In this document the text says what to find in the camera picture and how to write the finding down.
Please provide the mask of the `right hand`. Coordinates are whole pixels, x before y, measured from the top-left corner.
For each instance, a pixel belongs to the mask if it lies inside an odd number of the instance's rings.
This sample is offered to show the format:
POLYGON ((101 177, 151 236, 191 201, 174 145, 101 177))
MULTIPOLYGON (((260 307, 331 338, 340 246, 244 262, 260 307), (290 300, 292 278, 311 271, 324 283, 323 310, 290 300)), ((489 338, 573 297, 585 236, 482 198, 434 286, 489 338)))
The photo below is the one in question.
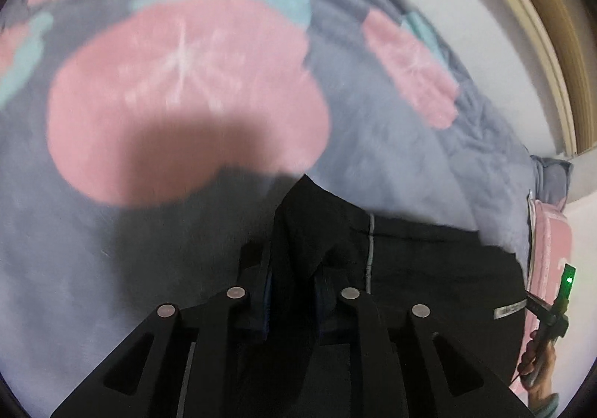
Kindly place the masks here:
MULTIPOLYGON (((537 363, 536 358, 536 339, 537 331, 532 331, 529 334, 530 340, 526 345, 525 351, 522 353, 520 364, 517 371, 520 375, 529 375, 534 371, 534 365, 537 363)), ((543 351, 543 366, 538 372, 534 384, 524 385, 523 388, 528 394, 528 407, 536 411, 544 407, 550 401, 553 395, 553 371, 557 362, 557 354, 552 342, 546 344, 543 351)))

